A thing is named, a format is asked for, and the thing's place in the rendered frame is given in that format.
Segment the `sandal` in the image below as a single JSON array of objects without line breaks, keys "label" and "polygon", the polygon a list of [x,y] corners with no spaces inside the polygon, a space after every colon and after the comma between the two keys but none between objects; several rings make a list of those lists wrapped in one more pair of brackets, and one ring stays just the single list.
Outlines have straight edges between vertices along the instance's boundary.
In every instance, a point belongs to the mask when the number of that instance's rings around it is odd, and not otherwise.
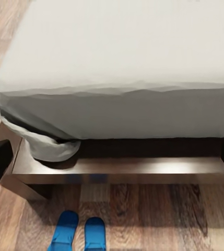
[{"label": "sandal", "polygon": [[86,221],[84,251],[106,251],[105,223],[103,219],[93,217]]},{"label": "sandal", "polygon": [[72,251],[72,243],[78,226],[78,214],[64,211],[59,217],[48,251]]}]

